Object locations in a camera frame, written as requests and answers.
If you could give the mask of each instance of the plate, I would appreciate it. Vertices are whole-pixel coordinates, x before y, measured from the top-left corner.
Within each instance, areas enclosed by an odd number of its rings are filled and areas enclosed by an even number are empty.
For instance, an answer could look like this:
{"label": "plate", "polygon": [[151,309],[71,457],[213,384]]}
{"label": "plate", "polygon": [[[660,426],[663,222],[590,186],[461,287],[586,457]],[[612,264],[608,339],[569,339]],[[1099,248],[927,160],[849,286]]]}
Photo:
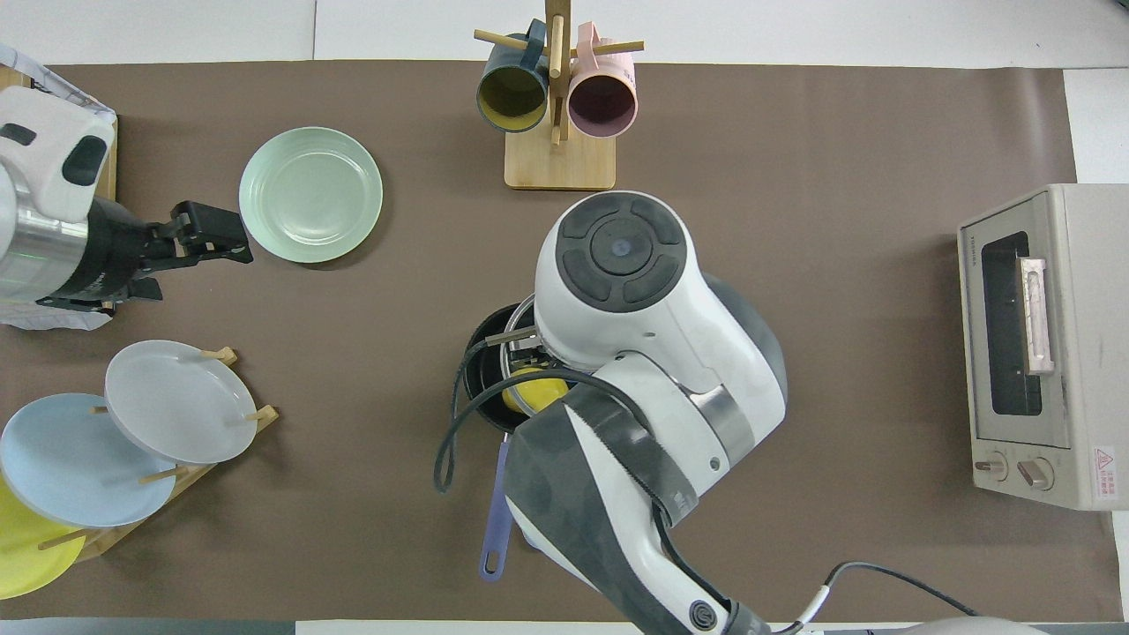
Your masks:
{"label": "plate", "polygon": [[138,479],[175,464],[130,442],[94,394],[53,394],[19,409],[0,435],[0,470],[20,502],[60,524],[108,528],[149,517],[175,478]]}
{"label": "plate", "polygon": [[41,589],[75,564],[86,538],[40,550],[40,542],[75,529],[28,510],[0,479],[0,600]]}
{"label": "plate", "polygon": [[296,128],[263,143],[243,171],[239,210],[266,251],[294,262],[340,258],[376,226],[384,185],[352,137]]}
{"label": "plate", "polygon": [[177,463],[238,456],[259,428],[246,419],[255,402],[235,372],[168,340],[130,345],[110,360],[106,406],[133,443]]}

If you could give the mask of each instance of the mint green plate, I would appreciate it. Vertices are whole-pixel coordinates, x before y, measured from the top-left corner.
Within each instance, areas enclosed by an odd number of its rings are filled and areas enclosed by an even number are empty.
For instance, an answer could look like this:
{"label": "mint green plate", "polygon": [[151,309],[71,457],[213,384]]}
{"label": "mint green plate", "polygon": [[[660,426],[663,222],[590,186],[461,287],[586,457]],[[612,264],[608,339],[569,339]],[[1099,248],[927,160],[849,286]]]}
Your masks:
{"label": "mint green plate", "polygon": [[247,230],[294,262],[342,256],[376,226],[384,185],[376,162],[352,137],[296,128],[263,143],[239,182]]}

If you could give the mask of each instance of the pink mug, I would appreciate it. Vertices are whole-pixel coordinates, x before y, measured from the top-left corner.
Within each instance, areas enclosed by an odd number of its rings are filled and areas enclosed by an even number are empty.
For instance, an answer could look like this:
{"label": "pink mug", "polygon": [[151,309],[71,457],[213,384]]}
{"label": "pink mug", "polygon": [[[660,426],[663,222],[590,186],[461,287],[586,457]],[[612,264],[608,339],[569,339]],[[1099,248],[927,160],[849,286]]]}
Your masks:
{"label": "pink mug", "polygon": [[593,46],[614,43],[602,40],[593,23],[584,23],[577,31],[577,59],[567,97],[569,120],[590,137],[619,137],[631,128],[639,110],[634,60],[631,53],[593,53]]}

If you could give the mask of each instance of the dark green mug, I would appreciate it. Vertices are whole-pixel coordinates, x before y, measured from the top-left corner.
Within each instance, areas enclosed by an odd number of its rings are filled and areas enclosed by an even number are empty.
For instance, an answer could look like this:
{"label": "dark green mug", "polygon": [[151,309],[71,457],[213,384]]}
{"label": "dark green mug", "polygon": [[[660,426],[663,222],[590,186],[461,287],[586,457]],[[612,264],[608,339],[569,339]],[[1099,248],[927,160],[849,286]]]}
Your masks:
{"label": "dark green mug", "polygon": [[510,37],[527,42],[525,50],[495,44],[479,80],[479,112],[498,130],[523,132],[540,123],[549,110],[545,23],[534,19],[525,35]]}

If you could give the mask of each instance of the toaster oven handle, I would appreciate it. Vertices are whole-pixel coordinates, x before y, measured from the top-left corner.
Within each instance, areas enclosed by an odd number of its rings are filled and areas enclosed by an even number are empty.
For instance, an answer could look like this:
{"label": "toaster oven handle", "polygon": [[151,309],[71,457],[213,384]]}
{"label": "toaster oven handle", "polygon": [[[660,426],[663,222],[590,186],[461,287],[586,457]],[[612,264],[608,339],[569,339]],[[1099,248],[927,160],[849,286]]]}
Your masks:
{"label": "toaster oven handle", "polygon": [[1047,319],[1047,261],[1042,258],[1017,258],[1016,289],[1023,318],[1023,373],[1049,375],[1054,372],[1051,359],[1050,324]]}

